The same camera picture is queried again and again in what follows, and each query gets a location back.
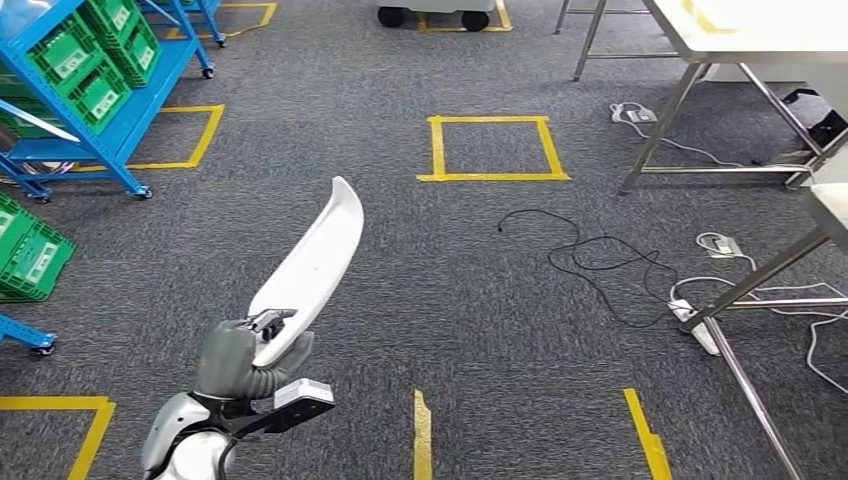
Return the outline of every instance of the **table top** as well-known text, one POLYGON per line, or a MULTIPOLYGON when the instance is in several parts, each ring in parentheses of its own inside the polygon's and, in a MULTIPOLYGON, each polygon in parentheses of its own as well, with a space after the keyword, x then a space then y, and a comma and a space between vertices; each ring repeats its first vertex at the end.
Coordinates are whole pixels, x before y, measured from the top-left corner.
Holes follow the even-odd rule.
POLYGON ((833 243, 848 255, 848 183, 813 185, 807 210, 833 243))
POLYGON ((688 62, 848 63, 845 0, 644 2, 688 62))

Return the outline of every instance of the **yellow tape square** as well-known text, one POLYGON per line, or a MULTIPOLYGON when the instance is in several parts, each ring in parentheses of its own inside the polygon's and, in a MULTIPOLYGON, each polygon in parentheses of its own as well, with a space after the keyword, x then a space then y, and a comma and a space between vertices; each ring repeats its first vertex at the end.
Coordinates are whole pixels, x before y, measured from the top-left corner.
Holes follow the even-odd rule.
POLYGON ((490 116, 490 117, 442 117, 427 119, 430 122, 431 142, 433 145, 433 173, 417 175, 422 182, 449 181, 535 181, 570 180, 557 156, 551 132, 548 129, 548 117, 545 116, 490 116), (545 152, 548 171, 540 173, 447 173, 445 168, 445 141, 443 127, 445 123, 533 123, 539 133, 539 141, 545 152))
POLYGON ((0 397, 0 410, 93 410, 94 419, 68 472, 68 480, 85 480, 112 419, 115 403, 109 397, 0 397))
MULTIPOLYGON (((495 11, 498 12, 500 26, 486 27, 484 32, 511 32, 512 20, 509 19, 509 13, 506 11, 504 0, 495 0, 495 11)), ((423 13, 416 13, 416 28, 419 32, 465 32, 463 27, 428 27, 427 18, 423 13)))
MULTIPOLYGON (((276 3, 222 3, 218 6, 218 8, 262 8, 264 11, 262 12, 262 16, 259 18, 259 23, 252 27, 244 28, 237 32, 221 32, 225 37, 235 37, 236 35, 241 35, 247 30, 251 30, 254 28, 265 27, 269 23, 271 23, 271 17, 274 16, 274 12, 277 11, 276 3)), ((180 35, 180 29, 172 28, 168 30, 168 33, 165 34, 166 40, 182 40, 185 37, 180 35)), ((211 34, 204 33, 202 35, 198 35, 197 38, 207 39, 212 38, 211 34)))
MULTIPOLYGON (((209 113, 209 119, 206 120, 206 126, 203 127, 203 133, 200 135, 194 151, 185 162, 163 162, 163 163, 128 163, 127 168, 133 170, 150 170, 150 169, 170 169, 170 168, 194 168, 200 163, 206 149, 209 148, 209 143, 212 142, 212 137, 215 131, 218 130, 218 123, 221 122, 221 116, 224 115, 224 105, 201 105, 196 107, 162 107, 159 113, 209 113)), ((101 166, 76 167, 74 172, 96 172, 103 170, 101 166)))

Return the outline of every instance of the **yellow floor marking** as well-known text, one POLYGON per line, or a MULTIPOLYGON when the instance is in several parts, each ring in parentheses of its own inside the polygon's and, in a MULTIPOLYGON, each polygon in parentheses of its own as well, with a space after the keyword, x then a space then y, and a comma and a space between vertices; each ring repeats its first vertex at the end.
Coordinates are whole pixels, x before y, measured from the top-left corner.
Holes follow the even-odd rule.
POLYGON ((115 403, 109 397, 0 397, 0 410, 94 410, 94 419, 68 473, 68 480, 85 480, 112 419, 115 403))
POLYGON ((431 480, 433 478, 433 452, 431 443, 430 409, 424 403, 424 394, 416 389, 413 401, 413 421, 415 439, 412 444, 412 479, 431 480))
POLYGON ((430 134, 432 141, 433 171, 427 175, 417 175, 416 178, 422 182, 451 182, 451 181, 550 181, 570 180, 565 173, 559 156, 548 129, 548 117, 543 115, 514 115, 514 116, 440 116, 436 115, 427 119, 430 123, 430 134), (545 152, 545 160, 548 172, 531 173, 447 173, 445 166, 445 142, 443 124, 445 123, 532 123, 539 133, 539 141, 545 152))
MULTIPOLYGON (((253 25, 252 27, 247 27, 237 32, 221 32, 225 37, 236 37, 241 35, 242 33, 248 30, 255 30, 261 27, 267 27, 269 23, 271 23, 271 17, 274 16, 274 12, 277 11, 276 3, 222 3, 219 5, 220 8, 264 8, 265 12, 262 14, 262 18, 259 19, 259 23, 253 25)), ((180 30, 178 28, 172 28, 168 30, 168 33, 165 34, 166 40, 182 40, 185 37, 180 35, 180 30)), ((209 33, 204 33, 202 35, 197 35, 197 38, 201 40, 205 40, 208 38, 212 38, 212 35, 209 33)))
MULTIPOLYGON (((159 113, 209 113, 209 119, 206 121, 206 126, 203 128, 203 134, 200 140, 191 152, 191 156, 185 162, 164 162, 164 163, 131 163, 127 164, 127 168, 131 170, 150 170, 150 169, 169 169, 169 168, 194 168, 200 163, 206 149, 212 142, 212 137, 215 131, 218 130, 218 124, 221 122, 221 117, 224 115, 224 105, 202 105, 195 107, 162 107, 159 113)), ((96 172, 103 170, 101 166, 76 167, 74 172, 96 172)))
POLYGON ((636 435, 639 436, 639 442, 642 444, 642 450, 645 452, 645 459, 648 462, 648 469, 651 471, 651 476, 654 480, 670 480, 671 469, 668 466, 668 458, 666 458, 662 441, 659 435, 651 433, 651 429, 648 427, 648 421, 645 420, 645 414, 642 412, 642 405, 639 403, 639 396, 636 395, 636 390, 625 388, 624 398, 627 400, 630 416, 633 417, 636 435))
MULTIPOLYGON (((495 9, 498 12, 498 18, 500 20, 499 27, 486 27, 483 29, 484 32, 511 32, 512 31, 512 20, 509 18, 509 13, 506 11, 506 5, 504 5, 504 0, 495 0, 495 9)), ((419 32, 465 32, 465 28, 463 27, 428 27, 427 26, 427 18, 423 13, 418 12, 415 14, 416 28, 419 32)))

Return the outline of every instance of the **extension cord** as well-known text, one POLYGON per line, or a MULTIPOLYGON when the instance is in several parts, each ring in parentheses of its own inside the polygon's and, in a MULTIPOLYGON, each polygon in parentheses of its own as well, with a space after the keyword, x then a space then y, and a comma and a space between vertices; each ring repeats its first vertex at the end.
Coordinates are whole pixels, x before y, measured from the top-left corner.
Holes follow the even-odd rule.
MULTIPOLYGON (((674 313, 674 316, 680 320, 680 323, 689 320, 698 313, 694 308, 692 308, 692 305, 690 305, 689 302, 683 299, 668 302, 668 307, 674 313)), ((713 340, 713 337, 710 335, 709 330, 707 330, 706 325, 701 323, 695 327, 692 330, 692 335, 695 336, 695 339, 698 340, 698 343, 704 347, 704 350, 706 350, 707 353, 715 356, 720 355, 718 346, 716 346, 715 340, 713 340)))

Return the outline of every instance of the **green plastic crate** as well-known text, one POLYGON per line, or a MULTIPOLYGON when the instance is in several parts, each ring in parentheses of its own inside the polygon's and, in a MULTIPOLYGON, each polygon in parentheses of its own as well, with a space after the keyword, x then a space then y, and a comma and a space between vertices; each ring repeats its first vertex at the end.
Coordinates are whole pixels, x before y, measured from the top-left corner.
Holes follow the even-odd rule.
POLYGON ((104 50, 122 48, 142 19, 136 0, 86 0, 79 13, 104 50))
POLYGON ((77 13, 53 29, 28 52, 29 58, 60 96, 66 96, 103 60, 106 53, 77 13))
MULTIPOLYGON (((54 115, 53 112, 47 109, 47 107, 45 107, 38 100, 32 98, 18 98, 7 100, 12 105, 20 108, 21 110, 24 110, 27 113, 35 115, 36 117, 44 120, 45 122, 49 123, 50 125, 53 125, 54 127, 63 128, 62 122, 60 122, 59 119, 56 118, 56 115, 54 115)), ((2 110, 0 110, 0 124, 5 125, 6 128, 15 132, 19 137, 22 138, 45 138, 53 136, 52 134, 44 131, 43 129, 36 127, 35 125, 2 110)))
POLYGON ((100 133, 130 96, 130 87, 109 58, 104 58, 69 95, 73 109, 94 133, 100 133))
POLYGON ((124 74, 130 87, 143 87, 150 80, 162 48, 150 25, 142 19, 123 48, 109 49, 106 53, 124 74))
POLYGON ((74 248, 62 234, 36 220, 0 271, 0 302, 46 300, 74 248))
POLYGON ((18 202, 0 193, 0 265, 9 261, 21 238, 37 222, 18 202))

